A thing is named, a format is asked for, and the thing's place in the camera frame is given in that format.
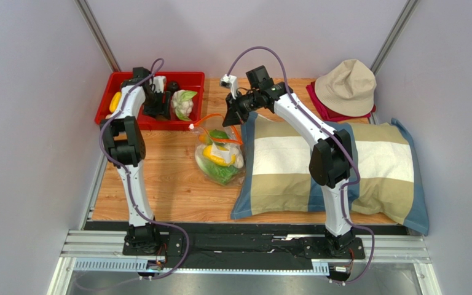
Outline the clear zip top bag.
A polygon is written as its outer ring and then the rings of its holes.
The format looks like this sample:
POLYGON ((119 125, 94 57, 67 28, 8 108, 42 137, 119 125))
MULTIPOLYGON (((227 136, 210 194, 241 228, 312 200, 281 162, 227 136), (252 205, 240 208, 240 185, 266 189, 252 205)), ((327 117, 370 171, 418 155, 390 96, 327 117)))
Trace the clear zip top bag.
POLYGON ((226 186, 233 184, 243 173, 245 160, 243 140, 234 126, 222 125, 224 116, 209 114, 189 125, 196 136, 194 159, 198 168, 212 182, 226 186))

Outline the yellow bell pepper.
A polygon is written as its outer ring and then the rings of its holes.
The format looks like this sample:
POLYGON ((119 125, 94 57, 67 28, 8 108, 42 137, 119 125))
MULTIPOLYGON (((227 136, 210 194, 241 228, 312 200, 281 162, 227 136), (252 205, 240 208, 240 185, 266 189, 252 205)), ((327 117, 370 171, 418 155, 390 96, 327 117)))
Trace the yellow bell pepper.
POLYGON ((202 155, 209 161, 222 167, 228 167, 233 165, 234 157, 231 154, 230 149, 217 144, 211 144, 206 146, 202 155))

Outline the green lettuce cabbage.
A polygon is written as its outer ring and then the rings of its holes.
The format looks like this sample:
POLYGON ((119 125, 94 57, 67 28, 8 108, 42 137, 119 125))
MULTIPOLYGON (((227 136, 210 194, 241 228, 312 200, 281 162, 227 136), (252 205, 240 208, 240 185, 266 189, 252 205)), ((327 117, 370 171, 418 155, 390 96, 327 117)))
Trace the green lettuce cabbage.
POLYGON ((230 183, 240 171, 233 166, 223 167, 201 157, 197 157, 196 162, 208 178, 222 185, 230 183))

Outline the green orange mango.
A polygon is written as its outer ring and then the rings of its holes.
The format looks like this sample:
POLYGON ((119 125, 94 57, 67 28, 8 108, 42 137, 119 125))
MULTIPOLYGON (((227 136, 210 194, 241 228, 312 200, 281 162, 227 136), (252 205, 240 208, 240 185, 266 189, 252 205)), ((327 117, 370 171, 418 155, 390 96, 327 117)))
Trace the green orange mango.
POLYGON ((210 130, 208 133, 209 133, 210 138, 215 138, 215 139, 218 139, 218 140, 229 140, 230 139, 230 136, 223 130, 213 129, 213 130, 210 130))

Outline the white radish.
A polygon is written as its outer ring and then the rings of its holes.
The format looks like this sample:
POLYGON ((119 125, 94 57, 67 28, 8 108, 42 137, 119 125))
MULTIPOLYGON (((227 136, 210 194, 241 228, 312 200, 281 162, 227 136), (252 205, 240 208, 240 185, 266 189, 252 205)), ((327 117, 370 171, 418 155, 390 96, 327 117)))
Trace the white radish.
POLYGON ((242 154, 241 150, 237 147, 232 147, 231 148, 231 154, 234 157, 233 166, 237 169, 243 168, 243 166, 245 164, 245 161, 244 161, 243 154, 242 154))

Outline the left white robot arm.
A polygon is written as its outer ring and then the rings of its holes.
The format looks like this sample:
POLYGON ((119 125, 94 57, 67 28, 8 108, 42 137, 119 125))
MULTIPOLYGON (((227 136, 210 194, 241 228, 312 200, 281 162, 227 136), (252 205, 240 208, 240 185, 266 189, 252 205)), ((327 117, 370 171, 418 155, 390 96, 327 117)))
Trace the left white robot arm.
POLYGON ((128 204, 128 228, 124 255, 156 255, 163 249, 144 184, 146 146, 137 121, 143 105, 154 101, 154 74, 144 67, 133 68, 110 105, 111 115, 100 122, 100 149, 117 169, 128 204))

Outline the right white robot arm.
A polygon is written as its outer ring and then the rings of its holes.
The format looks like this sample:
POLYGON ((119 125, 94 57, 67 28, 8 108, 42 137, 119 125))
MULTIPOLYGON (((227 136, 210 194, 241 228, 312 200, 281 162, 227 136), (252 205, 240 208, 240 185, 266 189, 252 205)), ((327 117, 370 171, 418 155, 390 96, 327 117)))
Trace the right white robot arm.
POLYGON ((242 125, 251 112, 266 108, 305 139, 311 152, 309 172, 321 187, 325 205, 323 249, 334 257, 348 253, 355 239, 347 200, 351 170, 355 167, 350 134, 337 131, 310 112, 288 83, 274 82, 264 66, 246 75, 250 83, 246 94, 239 92, 235 76, 226 74, 220 78, 220 86, 230 90, 223 126, 242 125))

